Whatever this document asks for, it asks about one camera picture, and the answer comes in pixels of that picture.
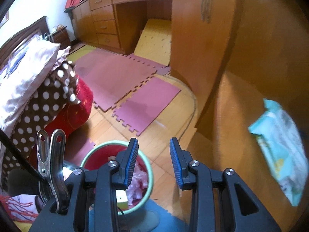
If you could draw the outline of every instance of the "plastic bag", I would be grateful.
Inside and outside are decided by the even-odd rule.
[[[308,160],[297,126],[276,101],[264,99],[266,112],[249,131],[264,154],[271,175],[296,207],[308,176]]]
[[[143,198],[143,189],[148,187],[148,174],[143,171],[136,161],[132,182],[126,190],[128,205],[132,205],[133,200]]]

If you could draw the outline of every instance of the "wooden headboard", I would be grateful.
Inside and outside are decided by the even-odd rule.
[[[46,16],[43,16],[27,28],[17,32],[5,44],[0,48],[0,69],[5,64],[5,61],[21,46],[25,41],[27,41],[35,33],[40,33],[44,36],[45,33],[50,33],[47,23]]]

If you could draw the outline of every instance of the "picture frame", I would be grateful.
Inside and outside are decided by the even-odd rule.
[[[2,21],[0,22],[0,28],[9,20],[9,12],[7,12],[4,16],[4,18],[2,19]]]

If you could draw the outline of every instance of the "light blue package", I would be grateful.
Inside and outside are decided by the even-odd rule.
[[[308,176],[308,160],[292,118],[276,101],[264,99],[267,109],[248,127],[264,154],[271,175],[276,179],[292,206],[302,197]]]

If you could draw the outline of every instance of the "black cable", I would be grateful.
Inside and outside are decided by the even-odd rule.
[[[131,232],[130,231],[130,228],[129,228],[129,224],[128,224],[128,221],[127,221],[127,218],[125,216],[125,214],[123,213],[123,211],[121,210],[121,208],[117,207],[120,211],[120,213],[123,215],[123,217],[125,218],[125,221],[126,221],[126,225],[127,225],[127,229],[128,229],[128,232]]]
[[[47,181],[35,170],[32,165],[21,155],[16,146],[10,140],[10,138],[0,128],[0,141],[1,143],[13,154],[18,162],[38,181],[47,184]]]

